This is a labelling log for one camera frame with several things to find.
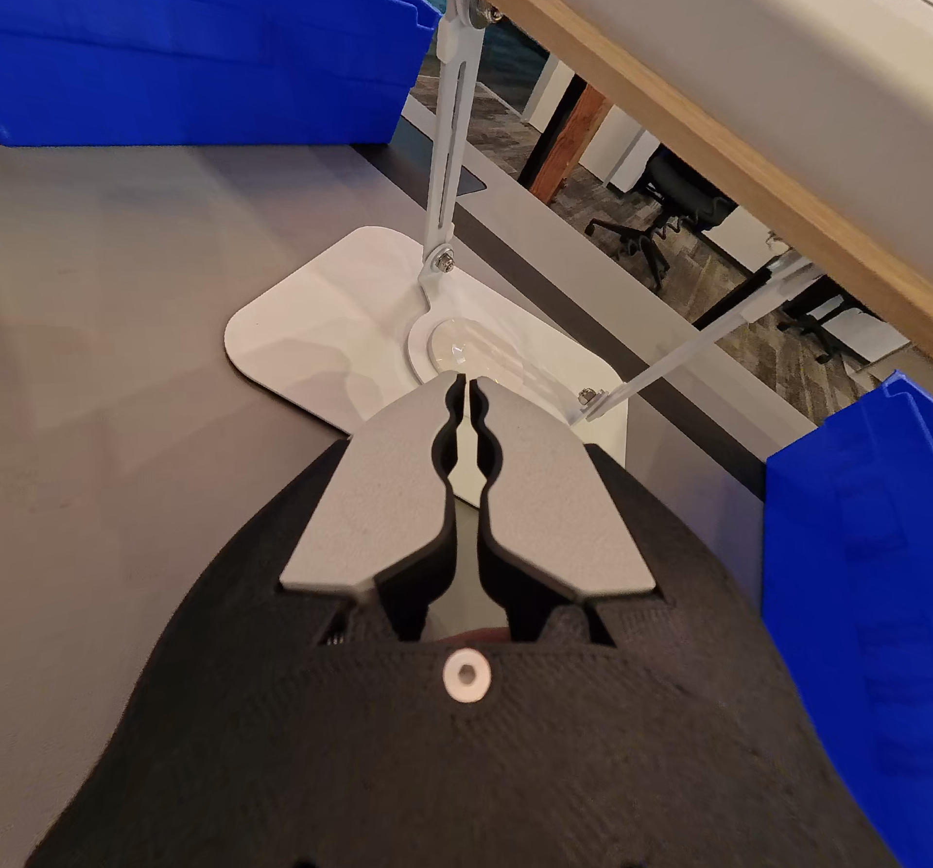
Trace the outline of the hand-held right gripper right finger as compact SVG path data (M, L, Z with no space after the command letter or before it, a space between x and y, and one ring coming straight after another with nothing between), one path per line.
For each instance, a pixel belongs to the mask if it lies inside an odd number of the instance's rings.
M511 638L536 642L569 609L584 642L612 642L597 605L655 590L636 540L566 424L481 376L469 384L484 476L477 554Z

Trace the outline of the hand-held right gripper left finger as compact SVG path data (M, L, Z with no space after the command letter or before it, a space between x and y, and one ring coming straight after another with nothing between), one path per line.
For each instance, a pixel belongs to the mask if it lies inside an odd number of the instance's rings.
M466 377L442 373L352 436L279 582L289 592L377 604L419 641L456 571L455 495Z

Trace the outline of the large blue plastic bin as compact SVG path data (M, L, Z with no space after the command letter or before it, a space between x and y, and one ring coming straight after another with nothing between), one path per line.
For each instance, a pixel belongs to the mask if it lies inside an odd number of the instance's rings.
M1 0L8 147L391 139L426 0Z

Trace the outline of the grey desk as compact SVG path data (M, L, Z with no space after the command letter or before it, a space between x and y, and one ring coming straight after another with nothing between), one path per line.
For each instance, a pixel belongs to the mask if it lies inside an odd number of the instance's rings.
M586 172L558 219L517 174L537 133L474 104L455 221L470 273L627 379L689 337L735 270L686 235L665 310L579 233L624 206ZM23 866L96 763L193 582L336 432L227 361L234 312L363 225L420 237L426 156L352 150L2 150L2 866ZM634 399L629 469L750 594L760 464L813 429L773 327Z

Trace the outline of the white metal stand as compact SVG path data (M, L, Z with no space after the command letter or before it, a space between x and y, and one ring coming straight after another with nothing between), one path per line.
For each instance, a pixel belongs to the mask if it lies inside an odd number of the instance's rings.
M670 386L667 377L707 348L770 314L817 279L794 250L776 256L759 282L740 291L702 330L675 338L656 363L634 371L622 344L600 325L547 302L557 292L537 268L483 228L471 243L558 324L547 325L484 285L463 266L461 239L471 214L455 220L467 124L484 44L495 18L484 0L448 0L437 32L440 87L420 240L381 226L350 232L237 312L224 344L251 381L352 434L417 386L450 370L487 375L546 412L544 425L569 426L624 462L629 400L647 393L678 428L700 428L720 465L760 498L764 467Z

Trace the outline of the black office chair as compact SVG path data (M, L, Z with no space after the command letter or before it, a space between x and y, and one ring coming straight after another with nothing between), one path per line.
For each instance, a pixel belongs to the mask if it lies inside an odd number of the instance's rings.
M828 334L826 325L850 310L880 319L878 314L849 291L828 276L822 275L794 299L778 308L781 319L776 323L776 329L782 333L796 330L800 337L816 338L822 352L815 357L815 361L820 365L826 365L841 355L840 345L836 338Z
M584 234L591 236L596 228L608 230L620 239L617 255L643 255L653 280L652 291L658 294L670 263L655 243L655 236L664 239L671 226L676 232L682 227L693 233L709 232L726 221L738 204L663 145L647 159L634 190L659 206L658 216L647 229L592 219Z

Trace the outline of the white panel with wooden edge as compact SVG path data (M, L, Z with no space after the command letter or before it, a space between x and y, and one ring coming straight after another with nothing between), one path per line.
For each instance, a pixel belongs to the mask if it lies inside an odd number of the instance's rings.
M489 0L931 353L931 0Z

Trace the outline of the brown wooden post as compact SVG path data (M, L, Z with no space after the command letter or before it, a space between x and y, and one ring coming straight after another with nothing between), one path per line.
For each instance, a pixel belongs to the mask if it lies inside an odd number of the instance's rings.
M519 184L549 205L589 148L612 106L606 96L574 76L524 165Z

